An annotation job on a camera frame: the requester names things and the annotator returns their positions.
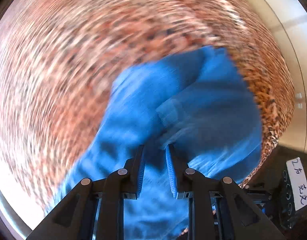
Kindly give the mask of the blue denim jeans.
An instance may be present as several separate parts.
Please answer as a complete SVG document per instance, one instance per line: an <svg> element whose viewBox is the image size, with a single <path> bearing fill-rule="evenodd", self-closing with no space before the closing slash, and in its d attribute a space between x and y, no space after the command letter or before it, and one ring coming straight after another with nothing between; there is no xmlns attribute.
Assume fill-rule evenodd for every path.
<svg viewBox="0 0 307 240"><path fill-rule="evenodd" d="M139 200L125 203L125 238L175 239L188 225L188 205L172 196L166 146L206 177L241 183L260 162L261 139L258 105L224 48L133 66L113 82L99 130L54 202L83 178L106 178L143 145L143 186Z"/></svg>

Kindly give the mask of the leopard print bedspread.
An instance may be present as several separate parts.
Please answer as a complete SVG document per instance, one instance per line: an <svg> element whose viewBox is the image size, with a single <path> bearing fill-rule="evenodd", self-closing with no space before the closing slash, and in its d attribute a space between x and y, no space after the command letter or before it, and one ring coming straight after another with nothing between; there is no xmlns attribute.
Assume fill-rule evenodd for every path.
<svg viewBox="0 0 307 240"><path fill-rule="evenodd" d="M266 160L294 113L292 78L246 0L14 0L0 19L0 163L44 210L128 66L224 47L261 111Z"/></svg>

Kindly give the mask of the wooden wardrobe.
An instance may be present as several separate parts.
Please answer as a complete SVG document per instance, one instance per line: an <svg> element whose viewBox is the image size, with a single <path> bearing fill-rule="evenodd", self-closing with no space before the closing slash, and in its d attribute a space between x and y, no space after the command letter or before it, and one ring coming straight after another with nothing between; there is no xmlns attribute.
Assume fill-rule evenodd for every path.
<svg viewBox="0 0 307 240"><path fill-rule="evenodd" d="M294 116L279 143L307 153L307 12L299 0L247 2L272 33L294 84Z"/></svg>

